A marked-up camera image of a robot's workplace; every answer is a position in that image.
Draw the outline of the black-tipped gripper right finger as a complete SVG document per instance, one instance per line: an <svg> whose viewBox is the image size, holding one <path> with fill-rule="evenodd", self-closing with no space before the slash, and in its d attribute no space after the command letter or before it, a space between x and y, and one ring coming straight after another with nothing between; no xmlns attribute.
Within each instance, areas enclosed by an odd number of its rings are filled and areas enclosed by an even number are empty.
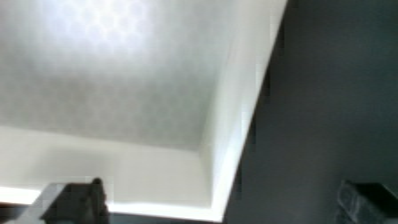
<svg viewBox="0 0 398 224"><path fill-rule="evenodd" d="M341 182L336 224L398 224L398 195L384 184Z"/></svg>

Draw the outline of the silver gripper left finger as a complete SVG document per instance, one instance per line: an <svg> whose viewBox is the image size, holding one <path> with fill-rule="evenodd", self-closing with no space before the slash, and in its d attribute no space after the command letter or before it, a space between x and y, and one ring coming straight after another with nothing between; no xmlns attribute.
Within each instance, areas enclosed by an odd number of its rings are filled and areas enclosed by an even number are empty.
<svg viewBox="0 0 398 224"><path fill-rule="evenodd" d="M52 183L27 211L27 224L110 224L103 181Z"/></svg>

